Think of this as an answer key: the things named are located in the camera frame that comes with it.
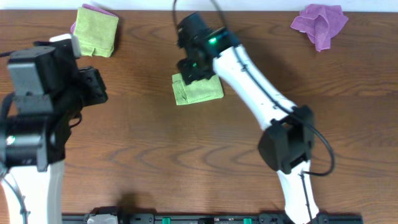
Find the green microfiber cloth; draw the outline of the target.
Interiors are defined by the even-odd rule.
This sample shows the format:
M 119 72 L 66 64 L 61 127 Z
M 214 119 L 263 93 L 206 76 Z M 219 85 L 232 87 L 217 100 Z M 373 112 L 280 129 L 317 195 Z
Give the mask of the green microfiber cloth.
M 186 85 L 180 73 L 172 75 L 172 88 L 176 105 L 190 105 L 224 97 L 218 75 Z

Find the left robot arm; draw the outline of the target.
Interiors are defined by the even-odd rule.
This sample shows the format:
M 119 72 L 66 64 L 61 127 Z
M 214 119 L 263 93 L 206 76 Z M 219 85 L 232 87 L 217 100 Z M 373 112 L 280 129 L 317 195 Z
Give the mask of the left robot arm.
M 82 109 L 107 101 L 97 69 L 79 68 L 73 38 L 9 54 L 14 91 L 1 106 L 1 185 L 11 223 L 61 223 L 65 145 Z

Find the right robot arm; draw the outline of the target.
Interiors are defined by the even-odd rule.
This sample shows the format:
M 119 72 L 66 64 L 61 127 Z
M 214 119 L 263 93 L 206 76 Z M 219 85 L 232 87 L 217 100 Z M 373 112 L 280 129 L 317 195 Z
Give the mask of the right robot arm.
M 179 28 L 177 43 L 187 54 L 177 64 L 186 84 L 217 75 L 251 110 L 263 132 L 258 150 L 277 172 L 286 215 L 293 223 L 313 221 L 319 209 L 309 175 L 315 140 L 311 109 L 298 107 L 278 91 L 228 29 Z

